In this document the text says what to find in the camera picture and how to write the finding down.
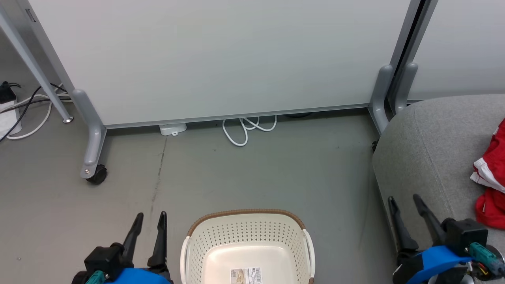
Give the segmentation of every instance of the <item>power strip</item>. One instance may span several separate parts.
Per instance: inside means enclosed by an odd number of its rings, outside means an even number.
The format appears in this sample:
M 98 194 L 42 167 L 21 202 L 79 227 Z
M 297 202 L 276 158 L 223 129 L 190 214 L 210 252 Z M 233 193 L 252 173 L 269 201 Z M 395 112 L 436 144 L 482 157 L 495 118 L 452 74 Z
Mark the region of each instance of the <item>power strip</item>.
M 10 101 L 5 104 L 0 104 L 0 109 L 5 109 L 12 105 L 18 103 L 18 100 Z M 19 109 L 11 110 L 8 112 L 4 112 L 0 114 L 0 137 L 4 137 L 4 135 L 12 128 L 12 126 L 19 119 Z M 21 121 L 16 125 L 16 127 L 12 130 L 9 135 L 18 133 L 21 131 Z

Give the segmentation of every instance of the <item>concrete floor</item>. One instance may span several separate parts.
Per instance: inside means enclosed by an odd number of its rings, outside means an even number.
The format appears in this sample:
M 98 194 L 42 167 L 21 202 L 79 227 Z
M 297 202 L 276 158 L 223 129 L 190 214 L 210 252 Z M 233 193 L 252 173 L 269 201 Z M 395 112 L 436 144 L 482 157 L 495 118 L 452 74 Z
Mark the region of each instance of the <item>concrete floor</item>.
M 38 84 L 19 60 L 11 63 L 16 71 L 1 67 L 0 80 L 21 83 L 23 98 Z M 0 144 L 3 282 L 70 283 L 94 247 L 123 241 L 138 212 L 145 217 L 134 263 L 143 267 L 165 210 L 168 265 L 180 283 L 180 248 L 194 221 L 223 210 L 275 208 L 306 224 L 317 283 L 391 283 L 393 245 L 371 169 L 377 134 L 366 111 L 279 117 L 272 132 L 250 131 L 243 148 L 226 139 L 220 122 L 189 124 L 177 137 L 157 127 L 111 130 L 101 160 L 109 176 L 93 186 L 79 177 L 86 126 L 66 106 L 72 123 L 53 110 L 35 135 Z M 20 134 L 38 125 L 46 108 L 30 107 Z M 243 139 L 237 122 L 229 128 Z

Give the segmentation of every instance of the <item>white laundry basket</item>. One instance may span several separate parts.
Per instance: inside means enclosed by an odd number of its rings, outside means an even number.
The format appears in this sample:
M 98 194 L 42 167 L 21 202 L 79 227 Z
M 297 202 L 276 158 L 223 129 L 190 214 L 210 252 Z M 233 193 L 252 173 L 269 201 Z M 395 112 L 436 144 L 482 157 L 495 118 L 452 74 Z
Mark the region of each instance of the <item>white laundry basket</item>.
M 181 250 L 182 284 L 312 284 L 314 246 L 305 225 L 284 210 L 206 215 Z

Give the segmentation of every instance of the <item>sticker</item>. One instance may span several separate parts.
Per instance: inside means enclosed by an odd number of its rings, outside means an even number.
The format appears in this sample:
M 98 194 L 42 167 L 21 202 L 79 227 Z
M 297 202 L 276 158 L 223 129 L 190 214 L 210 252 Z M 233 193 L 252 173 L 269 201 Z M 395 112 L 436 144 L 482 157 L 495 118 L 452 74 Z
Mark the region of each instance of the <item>sticker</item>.
M 231 284 L 263 284 L 261 268 L 239 268 L 230 270 Z

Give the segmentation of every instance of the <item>caster wheel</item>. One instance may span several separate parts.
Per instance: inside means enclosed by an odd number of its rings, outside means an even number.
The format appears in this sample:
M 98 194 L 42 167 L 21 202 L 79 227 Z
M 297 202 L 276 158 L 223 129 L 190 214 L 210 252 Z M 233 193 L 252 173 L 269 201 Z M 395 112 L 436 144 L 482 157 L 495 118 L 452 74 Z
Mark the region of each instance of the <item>caster wheel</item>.
M 107 168 L 104 165 L 97 165 L 95 174 L 86 180 L 92 184 L 99 185 L 107 177 Z
M 377 144 L 379 143 L 379 139 L 375 140 L 372 142 L 372 151 L 375 152 L 375 149 L 377 148 Z

